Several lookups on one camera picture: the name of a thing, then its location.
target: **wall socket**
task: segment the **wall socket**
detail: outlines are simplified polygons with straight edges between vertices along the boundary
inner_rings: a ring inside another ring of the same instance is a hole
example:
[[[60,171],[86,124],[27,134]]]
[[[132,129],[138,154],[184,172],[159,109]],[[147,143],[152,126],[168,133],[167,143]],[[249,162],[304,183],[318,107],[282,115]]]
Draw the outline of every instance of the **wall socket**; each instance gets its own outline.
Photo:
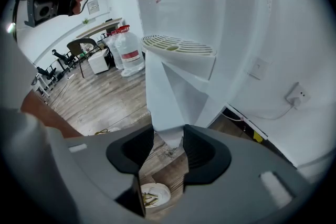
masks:
[[[293,105],[296,109],[304,103],[307,103],[310,99],[309,93],[305,88],[299,83],[295,83],[293,89],[286,96],[287,102]]]

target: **wooden floor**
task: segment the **wooden floor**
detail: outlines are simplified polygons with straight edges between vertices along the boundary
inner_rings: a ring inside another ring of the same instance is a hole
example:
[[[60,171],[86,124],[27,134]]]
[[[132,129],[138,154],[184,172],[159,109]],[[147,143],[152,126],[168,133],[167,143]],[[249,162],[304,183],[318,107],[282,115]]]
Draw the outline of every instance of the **wooden floor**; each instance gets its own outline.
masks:
[[[67,83],[64,77],[54,86],[47,100],[77,131],[83,135],[93,135],[105,128],[113,131],[115,128],[152,122],[146,106],[145,70],[123,78],[121,71],[116,68],[98,75],[93,74],[87,61],[83,62],[82,68],[84,78],[77,67],[66,74],[67,77],[75,73],[75,78],[69,79]],[[209,128],[250,139],[222,115]],[[173,208],[183,194],[183,178],[187,172],[188,162],[183,147],[171,150],[155,134],[154,146],[139,172],[140,185],[165,184],[172,196],[167,204],[147,209],[146,218],[160,221]]]

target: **light switch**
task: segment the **light switch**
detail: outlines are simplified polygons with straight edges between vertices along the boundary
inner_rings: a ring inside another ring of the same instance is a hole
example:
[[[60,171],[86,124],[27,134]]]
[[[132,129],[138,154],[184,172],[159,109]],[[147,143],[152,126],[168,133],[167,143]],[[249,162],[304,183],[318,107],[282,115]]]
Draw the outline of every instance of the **light switch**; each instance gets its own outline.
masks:
[[[267,67],[267,62],[257,58],[249,74],[258,80],[262,80],[265,77]]]

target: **red label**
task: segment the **red label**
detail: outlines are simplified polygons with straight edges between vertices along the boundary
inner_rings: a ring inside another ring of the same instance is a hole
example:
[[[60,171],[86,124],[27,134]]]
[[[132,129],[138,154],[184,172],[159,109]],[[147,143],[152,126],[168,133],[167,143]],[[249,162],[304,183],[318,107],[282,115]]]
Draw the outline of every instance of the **red label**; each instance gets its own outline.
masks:
[[[137,50],[135,50],[133,52],[130,52],[129,54],[121,55],[121,58],[122,59],[130,59],[130,58],[133,58],[133,57],[138,56],[138,55],[139,55],[139,52]]]

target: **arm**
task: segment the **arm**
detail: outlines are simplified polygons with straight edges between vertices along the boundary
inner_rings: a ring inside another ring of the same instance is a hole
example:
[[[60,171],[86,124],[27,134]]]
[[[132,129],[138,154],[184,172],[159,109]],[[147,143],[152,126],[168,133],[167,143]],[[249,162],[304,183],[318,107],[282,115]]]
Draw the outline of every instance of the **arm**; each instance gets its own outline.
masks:
[[[82,136],[53,109],[44,104],[33,91],[30,91],[23,100],[21,111],[35,116],[45,126],[57,128],[64,138]]]

